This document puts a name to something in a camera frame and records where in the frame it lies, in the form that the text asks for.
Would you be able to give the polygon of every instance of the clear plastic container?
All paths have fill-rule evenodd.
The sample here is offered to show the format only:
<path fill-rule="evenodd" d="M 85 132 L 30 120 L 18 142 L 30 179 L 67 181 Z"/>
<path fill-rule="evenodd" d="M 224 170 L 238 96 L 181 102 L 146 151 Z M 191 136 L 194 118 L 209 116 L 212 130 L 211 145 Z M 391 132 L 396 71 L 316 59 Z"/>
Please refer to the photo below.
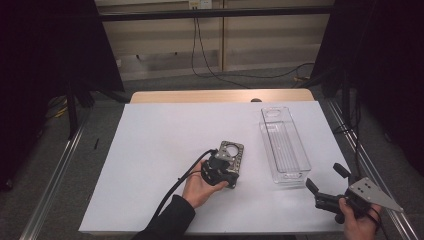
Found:
<path fill-rule="evenodd" d="M 259 125 L 274 182 L 304 185 L 311 165 L 289 109 L 263 108 Z"/>

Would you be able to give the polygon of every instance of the black sleeve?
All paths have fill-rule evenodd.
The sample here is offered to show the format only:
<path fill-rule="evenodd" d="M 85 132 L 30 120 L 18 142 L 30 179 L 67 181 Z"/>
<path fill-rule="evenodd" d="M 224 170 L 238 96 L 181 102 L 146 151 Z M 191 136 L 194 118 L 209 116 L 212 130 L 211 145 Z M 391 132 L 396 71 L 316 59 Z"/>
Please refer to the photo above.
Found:
<path fill-rule="evenodd" d="M 132 240 L 181 239 L 195 215 L 193 207 L 182 197 L 174 195 L 171 203 Z"/>

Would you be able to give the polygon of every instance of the person's arm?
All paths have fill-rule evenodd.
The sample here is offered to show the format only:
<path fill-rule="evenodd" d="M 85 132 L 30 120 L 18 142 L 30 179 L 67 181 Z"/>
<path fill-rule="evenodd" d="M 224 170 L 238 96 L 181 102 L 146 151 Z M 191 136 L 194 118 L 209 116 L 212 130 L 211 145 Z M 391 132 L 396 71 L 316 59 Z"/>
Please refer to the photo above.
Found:
<path fill-rule="evenodd" d="M 344 234 L 347 240 L 374 240 L 377 226 L 368 217 L 356 219 L 353 209 L 346 204 L 345 198 L 339 199 L 339 207 L 345 216 Z M 381 211 L 381 207 L 375 204 L 371 206 L 376 212 Z M 368 212 L 375 220 L 378 219 L 377 213 L 373 210 Z"/>
<path fill-rule="evenodd" d="M 200 175 L 202 162 L 194 167 L 187 178 L 183 196 L 174 195 L 165 210 L 132 240 L 182 238 L 195 216 L 194 209 L 202 206 L 214 192 L 228 185 L 227 182 L 215 186 L 207 184 Z"/>
<path fill-rule="evenodd" d="M 194 208 L 182 197 L 174 195 L 171 203 L 143 231 L 138 239 L 179 239 L 184 235 L 195 215 Z"/>

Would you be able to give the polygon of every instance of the floor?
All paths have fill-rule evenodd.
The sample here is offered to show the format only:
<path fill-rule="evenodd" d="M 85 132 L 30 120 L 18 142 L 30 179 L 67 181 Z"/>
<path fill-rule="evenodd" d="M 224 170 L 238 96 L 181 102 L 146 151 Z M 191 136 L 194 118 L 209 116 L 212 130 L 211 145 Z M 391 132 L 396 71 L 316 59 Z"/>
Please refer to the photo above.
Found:
<path fill-rule="evenodd" d="M 129 59 L 134 64 L 133 73 L 137 69 L 137 58 Z M 181 90 L 181 89 L 235 89 L 240 86 L 237 82 L 249 88 L 291 88 L 298 85 L 293 78 L 308 76 L 312 66 L 305 66 L 291 74 L 284 75 L 293 68 L 273 68 L 235 72 L 232 76 L 222 76 L 226 82 L 216 78 L 202 78 L 187 72 L 169 76 L 155 75 L 153 79 L 124 81 L 126 95 L 131 96 L 135 91 L 153 90 Z M 247 78 L 236 74 L 255 76 L 275 76 L 276 78 Z M 313 87 L 311 91 L 320 102 L 331 128 L 339 126 L 320 87 Z M 85 130 L 81 134 L 79 144 L 72 153 L 71 161 L 65 166 L 64 176 L 59 181 L 60 188 L 51 196 L 53 201 L 47 205 L 48 211 L 42 216 L 40 229 L 23 239 L 130 239 L 131 234 L 123 236 L 95 237 L 78 232 L 78 227 L 94 190 L 103 162 L 107 156 L 114 131 L 119 123 L 123 105 L 116 103 L 99 93 L 93 93 L 96 104 L 92 109 L 78 108 L 79 115 L 89 111 Z M 58 108 L 52 108 L 47 114 L 54 114 Z M 34 146 L 25 164 L 14 179 L 14 188 L 10 192 L 0 193 L 0 239 L 19 239 L 26 231 L 29 220 L 40 203 L 46 186 L 58 166 L 59 160 L 67 144 L 69 123 L 67 114 L 51 118 L 43 128 L 43 134 Z M 372 159 L 375 168 L 381 174 L 384 182 L 391 190 L 398 203 L 404 207 L 408 219 L 414 226 L 418 236 L 424 236 L 424 178 L 419 175 L 406 161 L 402 150 L 396 144 L 388 142 L 385 131 L 378 121 L 362 106 L 362 120 L 360 124 L 360 141 L 366 153 Z M 345 154 L 345 159 L 351 169 L 354 168 L 354 154 L 344 134 L 335 134 L 339 147 Z M 402 239 L 396 227 L 391 223 L 390 215 L 383 213 L 383 222 L 390 239 Z M 210 237 L 196 237 L 195 239 L 212 239 Z M 221 239 L 284 239 L 283 236 L 231 236 Z M 316 234 L 298 236 L 298 239 L 343 239 L 342 234 Z M 385 239 L 381 231 L 377 239 Z"/>

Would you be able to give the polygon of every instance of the white table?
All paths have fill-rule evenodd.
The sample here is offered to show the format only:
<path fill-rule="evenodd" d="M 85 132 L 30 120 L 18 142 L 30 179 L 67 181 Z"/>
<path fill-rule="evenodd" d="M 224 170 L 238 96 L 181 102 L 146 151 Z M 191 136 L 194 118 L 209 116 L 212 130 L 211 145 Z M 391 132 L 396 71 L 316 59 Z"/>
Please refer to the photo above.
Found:
<path fill-rule="evenodd" d="M 322 192 L 343 193 L 346 166 L 315 101 L 143 103 L 126 105 L 80 231 L 138 232 L 160 200 L 203 152 L 227 140 L 244 144 L 237 187 L 196 210 L 187 234 L 293 234 L 342 231 L 334 214 L 316 209 L 306 188 L 273 183 L 259 130 L 262 107 L 289 107 Z M 182 193 L 181 186 L 176 194 Z"/>

